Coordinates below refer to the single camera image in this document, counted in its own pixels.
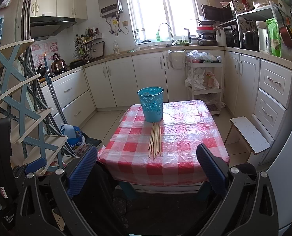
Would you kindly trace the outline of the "teal perforated utensil basket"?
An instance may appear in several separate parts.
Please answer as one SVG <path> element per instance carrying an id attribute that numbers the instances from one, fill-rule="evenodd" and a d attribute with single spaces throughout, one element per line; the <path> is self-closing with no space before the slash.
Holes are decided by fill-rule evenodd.
<path id="1" fill-rule="evenodd" d="M 144 118 L 149 123 L 157 123 L 163 118 L 164 89 L 157 86 L 145 87 L 138 91 Z"/>

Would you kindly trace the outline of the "kitchen faucet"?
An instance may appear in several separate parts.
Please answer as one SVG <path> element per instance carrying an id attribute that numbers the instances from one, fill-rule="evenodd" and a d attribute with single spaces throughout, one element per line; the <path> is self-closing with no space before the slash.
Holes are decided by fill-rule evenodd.
<path id="1" fill-rule="evenodd" d="M 173 33 L 172 33 L 172 27 L 169 23 L 167 22 L 163 22 L 159 25 L 158 27 L 158 31 L 160 31 L 160 28 L 161 26 L 165 25 L 167 27 L 167 30 L 166 30 L 166 39 L 169 39 L 170 43 L 167 44 L 167 46 L 174 46 L 174 36 L 173 36 Z"/>

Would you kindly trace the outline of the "blue white plastic bag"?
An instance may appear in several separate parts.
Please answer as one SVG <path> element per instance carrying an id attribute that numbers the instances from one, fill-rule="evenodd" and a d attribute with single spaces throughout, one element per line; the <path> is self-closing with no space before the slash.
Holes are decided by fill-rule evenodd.
<path id="1" fill-rule="evenodd" d="M 60 131 L 63 135 L 67 136 L 67 143 L 70 145 L 74 153 L 77 156 L 82 156 L 88 146 L 80 128 L 68 124 L 61 124 Z"/>

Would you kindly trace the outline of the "blue cream folding shelf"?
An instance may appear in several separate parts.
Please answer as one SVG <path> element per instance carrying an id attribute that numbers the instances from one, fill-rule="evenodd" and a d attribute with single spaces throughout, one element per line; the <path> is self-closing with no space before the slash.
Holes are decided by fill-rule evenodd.
<path id="1" fill-rule="evenodd" d="M 76 157 L 67 136 L 49 122 L 52 108 L 37 97 L 33 86 L 39 75 L 31 73 L 23 53 L 34 40 L 24 40 L 0 47 L 0 113 L 15 122 L 10 143 L 23 151 L 23 165 L 38 176 L 64 168 L 65 158 Z"/>

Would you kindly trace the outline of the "white folding stool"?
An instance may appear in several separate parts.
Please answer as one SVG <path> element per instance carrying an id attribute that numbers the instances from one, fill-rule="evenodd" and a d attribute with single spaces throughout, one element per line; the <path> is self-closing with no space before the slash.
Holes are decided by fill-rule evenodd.
<path id="1" fill-rule="evenodd" d="M 256 167 L 271 144 L 246 117 L 231 118 L 230 123 L 224 145 L 238 143 L 239 147 L 249 150 L 247 162 Z"/>

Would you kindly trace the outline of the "red checkered plastic tablecloth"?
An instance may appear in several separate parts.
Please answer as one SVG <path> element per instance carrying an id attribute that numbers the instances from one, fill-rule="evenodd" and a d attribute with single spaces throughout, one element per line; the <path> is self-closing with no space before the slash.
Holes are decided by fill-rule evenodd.
<path id="1" fill-rule="evenodd" d="M 138 185 L 190 185 L 206 179 L 196 156 L 203 143 L 229 163 L 229 155 L 205 103 L 201 100 L 163 104 L 160 122 L 162 153 L 149 156 L 152 125 L 144 120 L 141 105 L 124 114 L 110 142 L 98 152 L 98 160 L 119 181 Z"/>

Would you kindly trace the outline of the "black wok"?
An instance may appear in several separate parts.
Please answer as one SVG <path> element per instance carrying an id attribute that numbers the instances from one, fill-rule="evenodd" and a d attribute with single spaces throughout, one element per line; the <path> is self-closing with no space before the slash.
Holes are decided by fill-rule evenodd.
<path id="1" fill-rule="evenodd" d="M 36 70 L 38 74 L 40 74 L 39 79 L 45 78 L 47 73 L 50 73 L 49 68 L 45 64 L 40 64 Z"/>

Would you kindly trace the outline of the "steel kettle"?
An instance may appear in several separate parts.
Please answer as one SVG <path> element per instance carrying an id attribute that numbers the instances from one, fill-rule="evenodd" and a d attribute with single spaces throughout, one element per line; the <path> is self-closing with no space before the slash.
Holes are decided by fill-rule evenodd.
<path id="1" fill-rule="evenodd" d="M 51 64 L 51 70 L 53 74 L 58 75 L 67 71 L 66 62 L 61 59 L 57 53 L 54 53 L 52 58 L 53 63 Z"/>

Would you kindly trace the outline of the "white rolling storage cart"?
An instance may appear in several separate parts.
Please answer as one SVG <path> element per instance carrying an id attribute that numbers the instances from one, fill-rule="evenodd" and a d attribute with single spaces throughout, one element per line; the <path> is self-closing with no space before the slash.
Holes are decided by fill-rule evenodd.
<path id="1" fill-rule="evenodd" d="M 185 57 L 185 87 L 190 100 L 203 101 L 212 115 L 223 103 L 225 56 L 223 51 L 191 50 Z"/>

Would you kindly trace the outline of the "dish drying rack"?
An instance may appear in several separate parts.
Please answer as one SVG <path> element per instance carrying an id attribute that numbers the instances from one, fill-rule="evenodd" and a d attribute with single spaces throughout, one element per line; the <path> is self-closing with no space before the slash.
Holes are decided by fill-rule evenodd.
<path id="1" fill-rule="evenodd" d="M 93 37 L 78 37 L 75 41 L 75 60 L 82 60 L 86 63 L 96 61 L 104 56 L 105 42 L 102 33 L 94 34 Z"/>

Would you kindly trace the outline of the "clear plastic bottle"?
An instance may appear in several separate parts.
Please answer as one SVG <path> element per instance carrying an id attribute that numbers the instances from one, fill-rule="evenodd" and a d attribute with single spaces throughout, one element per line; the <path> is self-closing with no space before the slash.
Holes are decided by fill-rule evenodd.
<path id="1" fill-rule="evenodd" d="M 114 54 L 119 54 L 120 53 L 117 41 L 113 42 L 113 52 L 114 52 Z"/>

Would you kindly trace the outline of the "black range hood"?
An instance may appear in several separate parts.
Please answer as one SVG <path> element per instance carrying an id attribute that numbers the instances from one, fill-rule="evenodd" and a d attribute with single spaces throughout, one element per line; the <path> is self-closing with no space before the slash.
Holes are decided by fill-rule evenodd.
<path id="1" fill-rule="evenodd" d="M 52 16 L 30 17 L 31 38 L 35 41 L 46 40 L 51 36 L 56 36 L 64 29 L 72 27 L 75 23 L 75 18 Z"/>

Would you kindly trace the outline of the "white electric water boiler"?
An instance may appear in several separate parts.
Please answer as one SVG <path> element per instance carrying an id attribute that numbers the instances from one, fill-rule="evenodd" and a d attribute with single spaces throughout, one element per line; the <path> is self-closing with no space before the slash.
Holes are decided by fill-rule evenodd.
<path id="1" fill-rule="evenodd" d="M 262 53 L 269 53 L 269 35 L 267 30 L 267 23 L 265 21 L 256 21 L 255 25 L 258 28 L 259 50 Z"/>

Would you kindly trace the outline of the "white hanging trash bin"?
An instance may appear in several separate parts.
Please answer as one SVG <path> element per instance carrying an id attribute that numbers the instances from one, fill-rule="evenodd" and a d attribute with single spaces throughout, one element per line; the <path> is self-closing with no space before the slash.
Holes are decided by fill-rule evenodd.
<path id="1" fill-rule="evenodd" d="M 186 51 L 171 51 L 167 53 L 167 67 L 173 70 L 182 70 L 185 67 Z"/>

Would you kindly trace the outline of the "stacked pots and pans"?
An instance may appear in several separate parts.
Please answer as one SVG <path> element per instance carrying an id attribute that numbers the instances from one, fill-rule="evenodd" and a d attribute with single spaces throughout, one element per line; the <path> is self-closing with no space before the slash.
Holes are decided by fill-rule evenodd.
<path id="1" fill-rule="evenodd" d="M 216 41 L 216 29 L 214 27 L 215 21 L 213 20 L 199 20 L 195 37 L 191 37 L 190 41 L 192 44 L 197 44 L 201 46 L 217 46 Z"/>

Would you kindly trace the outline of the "green dish soap bottle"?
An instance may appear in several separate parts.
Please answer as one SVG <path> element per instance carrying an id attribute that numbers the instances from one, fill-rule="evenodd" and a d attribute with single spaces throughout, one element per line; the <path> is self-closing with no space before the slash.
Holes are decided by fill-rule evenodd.
<path id="1" fill-rule="evenodd" d="M 159 31 L 157 31 L 157 33 L 156 33 L 156 40 L 157 40 L 157 41 L 161 41 L 161 38 L 160 38 L 160 33 L 159 33 Z"/>

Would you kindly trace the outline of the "green snack bag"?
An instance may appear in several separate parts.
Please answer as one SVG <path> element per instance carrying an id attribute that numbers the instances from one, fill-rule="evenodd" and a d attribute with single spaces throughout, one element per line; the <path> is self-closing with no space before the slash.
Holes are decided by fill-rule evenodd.
<path id="1" fill-rule="evenodd" d="M 276 18 L 266 20 L 267 30 L 269 35 L 271 54 L 277 57 L 282 57 L 281 37 Z"/>

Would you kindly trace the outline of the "black microwave oven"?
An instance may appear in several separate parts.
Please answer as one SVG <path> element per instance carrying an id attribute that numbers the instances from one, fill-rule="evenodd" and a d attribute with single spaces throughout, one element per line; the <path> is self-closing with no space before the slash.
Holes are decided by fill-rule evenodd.
<path id="1" fill-rule="evenodd" d="M 202 4 L 201 9 L 205 20 L 227 22 L 236 17 L 234 1 L 230 1 L 228 5 L 222 8 Z"/>

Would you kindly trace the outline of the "wall gas water heater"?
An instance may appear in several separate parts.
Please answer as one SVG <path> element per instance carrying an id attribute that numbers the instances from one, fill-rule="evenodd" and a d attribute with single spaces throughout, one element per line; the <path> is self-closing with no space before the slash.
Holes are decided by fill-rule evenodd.
<path id="1" fill-rule="evenodd" d="M 107 18 L 122 13 L 121 0 L 98 0 L 99 13 L 102 18 Z"/>

